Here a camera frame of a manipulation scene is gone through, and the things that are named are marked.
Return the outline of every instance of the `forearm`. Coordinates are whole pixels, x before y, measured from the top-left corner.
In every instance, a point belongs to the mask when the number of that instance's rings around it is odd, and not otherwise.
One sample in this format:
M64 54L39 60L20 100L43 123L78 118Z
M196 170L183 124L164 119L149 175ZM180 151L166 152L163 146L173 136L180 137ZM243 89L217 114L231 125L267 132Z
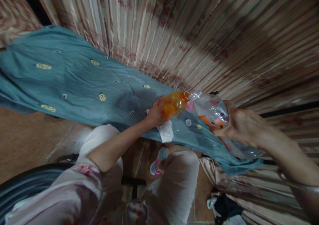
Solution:
M87 155L87 158L93 161L99 167L100 171L107 172L124 154L128 147L151 128L152 126L146 121L141 121L101 144L91 151Z
M286 179L307 186L319 187L319 166L302 152L296 142L289 140L290 143L278 144L276 149L271 149L268 153ZM316 224L319 221L319 194L295 187L291 187L291 190L310 222Z

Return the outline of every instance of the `pink sleeve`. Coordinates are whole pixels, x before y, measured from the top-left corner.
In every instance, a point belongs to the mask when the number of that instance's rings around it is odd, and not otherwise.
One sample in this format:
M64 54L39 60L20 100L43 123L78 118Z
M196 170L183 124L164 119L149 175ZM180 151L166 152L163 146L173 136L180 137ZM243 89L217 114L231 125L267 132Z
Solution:
M101 175L94 165L75 165L18 209L6 224L89 224L101 190Z

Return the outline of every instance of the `white tissue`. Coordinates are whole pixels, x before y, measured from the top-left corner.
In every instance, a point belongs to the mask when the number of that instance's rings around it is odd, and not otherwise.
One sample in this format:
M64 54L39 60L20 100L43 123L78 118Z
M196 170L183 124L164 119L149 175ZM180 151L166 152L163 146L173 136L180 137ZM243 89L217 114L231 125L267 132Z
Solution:
M172 139L174 137L173 129L172 129L172 122L169 120L162 124L161 126L156 127L159 131L160 138L162 139L163 143L172 142Z

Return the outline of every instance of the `black chair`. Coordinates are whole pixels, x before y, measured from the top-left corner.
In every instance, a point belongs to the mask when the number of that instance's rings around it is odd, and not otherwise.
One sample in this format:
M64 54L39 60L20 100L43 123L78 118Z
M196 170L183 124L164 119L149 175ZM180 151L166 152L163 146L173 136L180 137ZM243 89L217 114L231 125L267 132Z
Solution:
M0 185L0 225L5 224L5 215L14 205L46 190L66 169L71 168L78 154L61 156L53 164L42 165L23 172ZM132 199L137 198L137 188L146 187L146 181L122 177L122 185L132 187Z

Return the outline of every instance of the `hand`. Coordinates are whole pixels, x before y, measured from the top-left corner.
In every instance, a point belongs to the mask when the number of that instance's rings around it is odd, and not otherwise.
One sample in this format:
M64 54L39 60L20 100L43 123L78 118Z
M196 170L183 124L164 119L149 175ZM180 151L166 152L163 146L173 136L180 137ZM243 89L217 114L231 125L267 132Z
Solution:
M163 105L165 97L162 97L154 102L153 107L150 109L148 115L143 120L143 122L149 126L149 128L154 128L160 126L161 124L169 121L169 118L163 117Z
M228 137L267 152L294 141L274 126L268 124L255 111L238 109L231 101L224 101L229 113L229 123L224 129L210 128L215 136Z

